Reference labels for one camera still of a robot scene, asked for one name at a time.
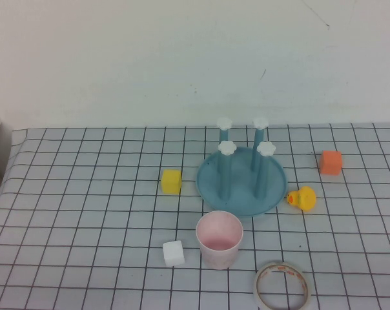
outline white cube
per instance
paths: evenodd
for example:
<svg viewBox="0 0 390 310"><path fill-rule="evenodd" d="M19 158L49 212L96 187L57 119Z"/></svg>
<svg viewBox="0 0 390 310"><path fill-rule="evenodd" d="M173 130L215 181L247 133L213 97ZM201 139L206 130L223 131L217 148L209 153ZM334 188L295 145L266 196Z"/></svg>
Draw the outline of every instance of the white cube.
<svg viewBox="0 0 390 310"><path fill-rule="evenodd" d="M165 242L163 244L163 258L167 267L172 267L185 263L181 240Z"/></svg>

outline grid tablecloth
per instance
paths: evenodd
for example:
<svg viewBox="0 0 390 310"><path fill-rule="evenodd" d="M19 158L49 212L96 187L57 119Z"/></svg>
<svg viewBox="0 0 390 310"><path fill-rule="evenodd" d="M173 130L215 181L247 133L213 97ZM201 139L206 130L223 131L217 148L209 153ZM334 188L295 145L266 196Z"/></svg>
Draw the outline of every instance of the grid tablecloth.
<svg viewBox="0 0 390 310"><path fill-rule="evenodd" d="M232 129L252 146L254 130ZM13 133L0 192L0 309L257 309L252 281L284 260L313 287L309 309L390 309L390 123L270 127L289 190L317 193L306 214L284 201L243 219L240 256L225 271L201 262L194 228L210 211L197 167L215 128L28 129ZM339 176L320 175L339 150ZM181 169L179 196L159 186ZM186 262L165 267L162 244L182 240ZM280 278L267 298L300 295Z"/></svg>

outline white wall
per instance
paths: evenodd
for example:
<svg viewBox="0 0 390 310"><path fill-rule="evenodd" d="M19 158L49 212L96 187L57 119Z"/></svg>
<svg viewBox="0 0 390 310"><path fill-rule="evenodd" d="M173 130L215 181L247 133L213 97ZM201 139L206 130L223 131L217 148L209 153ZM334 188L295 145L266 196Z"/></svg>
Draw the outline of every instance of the white wall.
<svg viewBox="0 0 390 310"><path fill-rule="evenodd" d="M15 129L222 114L390 120L390 0L0 0Z"/></svg>

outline yellow rubber duck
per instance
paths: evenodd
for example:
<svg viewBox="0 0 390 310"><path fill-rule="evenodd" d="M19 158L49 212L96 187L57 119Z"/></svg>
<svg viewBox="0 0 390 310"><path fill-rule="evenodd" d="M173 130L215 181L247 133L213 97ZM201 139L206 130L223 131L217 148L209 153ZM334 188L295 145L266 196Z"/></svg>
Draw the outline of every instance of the yellow rubber duck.
<svg viewBox="0 0 390 310"><path fill-rule="evenodd" d="M287 202L303 211L310 211L316 205L316 193L311 187L303 186L299 191L289 192Z"/></svg>

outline masking tape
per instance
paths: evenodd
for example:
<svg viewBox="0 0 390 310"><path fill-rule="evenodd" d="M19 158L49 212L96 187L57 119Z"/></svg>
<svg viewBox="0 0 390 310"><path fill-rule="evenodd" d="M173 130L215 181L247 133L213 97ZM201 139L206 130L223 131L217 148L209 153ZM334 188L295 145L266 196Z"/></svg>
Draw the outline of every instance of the masking tape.
<svg viewBox="0 0 390 310"><path fill-rule="evenodd" d="M305 281L305 278L304 278L304 275L303 273L296 267L290 265L289 263L276 263L276 262L273 262L273 263L268 263L267 265L265 265L264 267L262 267L256 274L255 276L255 280L254 280L254 297L255 297L255 301L258 305L258 307L260 307L260 309L263 309L263 310L274 310L274 308L271 308L269 305L267 305L264 300L261 298L260 296L260 291L259 291L259 283L260 283L260 280L266 276L267 274L269 273L272 273L272 272L283 272L283 273L287 273L291 276L295 276L297 277L298 281L300 281L300 284L303 288L303 291L304 291L304 303L301 307L297 308L297 310L304 310L310 299L311 299L311 292L310 292L310 288L307 284L307 282Z"/></svg>

